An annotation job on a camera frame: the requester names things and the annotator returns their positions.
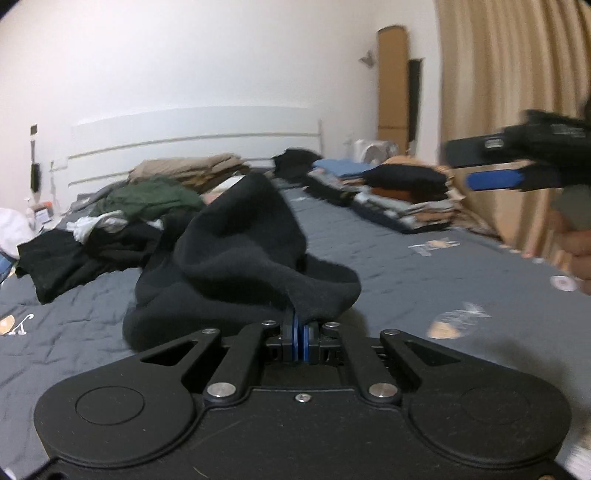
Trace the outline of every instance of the screw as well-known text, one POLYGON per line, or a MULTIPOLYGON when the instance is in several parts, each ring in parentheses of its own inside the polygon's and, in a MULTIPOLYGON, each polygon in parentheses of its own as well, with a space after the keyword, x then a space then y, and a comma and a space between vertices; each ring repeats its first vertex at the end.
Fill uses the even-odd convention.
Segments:
POLYGON ((212 383, 208 386, 207 393, 212 397, 226 398, 236 393, 236 387, 231 383, 226 382, 212 383))
POLYGON ((390 398, 398 393, 398 388, 391 383, 376 383, 369 387, 369 393, 378 398, 390 398))
POLYGON ((298 401, 300 403, 308 403, 310 400, 312 400, 312 395, 310 395, 309 393, 298 393, 295 396, 295 401, 298 401))

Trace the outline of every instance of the fabric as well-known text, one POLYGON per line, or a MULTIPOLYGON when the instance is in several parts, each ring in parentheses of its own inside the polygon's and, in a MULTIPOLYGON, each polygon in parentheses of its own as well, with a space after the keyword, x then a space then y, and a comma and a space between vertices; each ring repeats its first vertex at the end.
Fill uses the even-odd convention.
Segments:
POLYGON ((101 188, 97 192, 86 195, 78 195, 79 198, 74 203, 72 203, 72 205, 70 205, 70 212, 79 212, 89 205, 94 205, 100 199, 105 198, 112 191, 127 184, 128 180, 115 181, 106 187, 101 188))
POLYGON ((393 210, 400 216, 413 215, 417 212, 450 213, 454 211, 454 204, 449 200, 410 203, 403 202, 402 200, 379 197, 377 195, 368 194, 367 192, 363 192, 360 195, 363 195, 367 202, 374 203, 388 210, 393 210))
POLYGON ((244 175, 250 172, 250 168, 246 165, 240 165, 232 168, 227 168, 219 173, 203 175, 202 173, 196 173, 194 176, 182 179, 181 184, 188 189, 195 190, 198 193, 206 193, 209 190, 214 189, 227 179, 232 178, 234 175, 244 175))
POLYGON ((451 220, 454 212, 417 212, 414 214, 419 222, 439 222, 441 220, 451 220))
POLYGON ((154 252, 161 232, 145 223, 128 225, 117 233, 91 231, 82 245, 71 232, 55 229, 18 247, 17 274, 29 274, 41 303, 48 303, 99 275, 143 267, 154 252))
POLYGON ((371 187, 406 190, 417 202, 447 198, 447 177, 428 167, 380 165, 363 174, 371 187))
POLYGON ((81 244, 85 244, 90 233, 95 228, 104 228, 109 233, 117 233, 127 226, 121 210, 103 213, 98 217, 82 217, 75 222, 69 222, 66 230, 72 232, 74 239, 81 244))
POLYGON ((357 163, 350 160, 331 160, 325 158, 314 162, 314 167, 323 168, 340 179, 356 179, 363 176, 367 170, 372 170, 373 165, 357 163))
POLYGON ((306 254, 281 195, 250 174, 193 219, 167 225, 138 280, 124 337, 141 351, 205 326, 233 335, 248 323, 282 322, 291 306, 301 323, 331 319, 360 292, 355 272, 306 254))
POLYGON ((312 169, 312 164, 322 156, 305 148, 288 148, 281 155, 273 157, 275 177, 292 183, 301 183, 312 169))
POLYGON ((389 190, 376 187, 371 189, 372 195, 386 197, 390 199, 402 200, 403 202, 415 203, 413 196, 406 190, 389 190))
MULTIPOLYGON (((438 0, 443 85, 441 140, 491 134, 520 123, 535 108, 578 116, 589 98, 591 9, 579 0, 455 2, 438 0)), ((471 192, 476 171, 456 170, 464 207, 493 227, 504 242, 567 268, 548 216, 555 190, 471 192)))
POLYGON ((327 187, 334 188, 341 192, 358 192, 359 187, 353 185, 344 184, 340 178, 336 177, 332 173, 326 171, 323 168, 316 167, 312 171, 309 171, 307 174, 308 177, 312 177, 318 180, 323 185, 327 187))
POLYGON ((131 223, 138 220, 156 220, 173 209, 199 211, 204 203, 198 193, 166 177, 154 177, 139 183, 130 183, 99 200, 91 216, 121 210, 131 223))
POLYGON ((454 205, 449 200, 412 204, 360 192, 355 196, 353 205, 357 206, 355 211, 363 218, 402 233, 444 229, 450 225, 449 220, 454 215, 454 205))
POLYGON ((339 207, 348 207, 357 194, 358 189, 358 187, 354 190, 351 187, 345 188, 340 182, 336 186, 333 184, 332 179, 324 178, 323 176, 308 175, 306 178, 306 193, 339 207))
POLYGON ((0 208, 0 252, 18 260, 18 246, 35 236, 27 217, 16 210, 0 208))
POLYGON ((129 181, 137 182, 154 176, 165 176, 179 181, 201 175, 220 173, 227 168, 242 165, 242 159, 233 153, 224 153, 212 157, 158 158, 145 160, 129 174, 129 181))
POLYGON ((453 169, 445 165, 427 165, 416 157, 407 157, 405 155, 397 155, 390 157, 383 165, 412 165, 415 167, 426 167, 437 173, 443 173, 448 179, 453 178, 453 169))
POLYGON ((396 212, 383 209, 373 203, 363 202, 355 197, 351 209, 361 218, 376 225, 384 226, 405 235, 416 235, 424 232, 434 232, 448 228, 451 223, 446 220, 435 222, 419 222, 415 216, 398 217, 396 212))
MULTIPOLYGON (((441 314, 465 302, 482 307, 490 317, 476 319, 469 335, 436 343, 558 386, 573 409, 572 433, 558 457, 564 461, 591 411, 591 356, 581 341, 591 338, 591 322, 581 321, 588 318, 590 298, 557 290, 548 279, 560 275, 558 269, 525 260, 491 239, 456 229, 400 235, 299 188, 283 193, 309 253, 346 265, 361 279, 363 291, 340 322, 370 337, 398 328, 428 339, 441 314), (430 256, 420 255, 420 246, 431 248, 430 256)), ((33 426, 41 394, 132 353, 121 320, 134 304, 139 274, 130 268, 101 275, 48 305, 39 304, 28 275, 13 275, 0 288, 0 320, 13 315, 19 324, 34 314, 24 322, 27 335, 0 336, 0 465, 17 478, 48 460, 33 426)))

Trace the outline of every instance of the clothing stack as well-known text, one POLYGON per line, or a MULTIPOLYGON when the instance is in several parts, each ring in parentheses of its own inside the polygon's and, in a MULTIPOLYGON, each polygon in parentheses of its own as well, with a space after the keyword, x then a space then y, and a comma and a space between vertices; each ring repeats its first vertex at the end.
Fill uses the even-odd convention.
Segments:
POLYGON ((409 157, 393 157, 363 173, 365 186, 352 203, 361 217, 402 233, 442 230, 456 210, 448 176, 409 157))
POLYGON ((248 173, 249 167, 232 153, 213 157, 159 158, 145 160, 129 174, 137 183, 152 177, 168 177, 198 193, 206 193, 235 174, 248 173))
POLYGON ((318 160, 307 173, 306 192, 334 205, 346 207, 361 190, 364 172, 369 164, 349 160, 318 160))
POLYGON ((204 207, 166 176, 112 184, 74 203, 77 220, 19 245, 17 274, 29 274, 39 301, 50 302, 103 273, 145 266, 166 224, 204 207))

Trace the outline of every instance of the human hand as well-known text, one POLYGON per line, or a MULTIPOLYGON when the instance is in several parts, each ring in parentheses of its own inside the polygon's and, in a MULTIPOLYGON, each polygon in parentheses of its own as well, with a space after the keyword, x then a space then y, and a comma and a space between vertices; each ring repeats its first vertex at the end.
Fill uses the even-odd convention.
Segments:
POLYGON ((550 215, 550 223, 558 235, 558 244, 573 256, 571 273, 581 279, 580 290, 591 295, 591 231, 573 230, 559 212, 553 211, 550 215))

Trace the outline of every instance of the black folded clothing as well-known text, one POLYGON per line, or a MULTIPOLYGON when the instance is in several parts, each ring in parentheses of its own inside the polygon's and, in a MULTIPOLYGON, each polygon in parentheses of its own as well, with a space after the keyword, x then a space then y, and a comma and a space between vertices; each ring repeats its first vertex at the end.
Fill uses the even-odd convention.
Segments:
POLYGON ((282 322, 290 308, 301 323, 333 319, 361 292, 354 271, 306 254, 293 213, 261 174, 185 223, 165 228, 138 280, 138 306, 123 325, 136 351, 203 327, 233 335, 248 323, 282 322))
POLYGON ((312 169, 312 164, 321 158, 312 150, 288 148, 281 155, 273 157, 275 177, 300 184, 306 180, 306 174, 312 169))
POLYGON ((363 173, 371 187, 410 192, 417 203, 447 199, 447 177, 428 167, 380 165, 363 173))

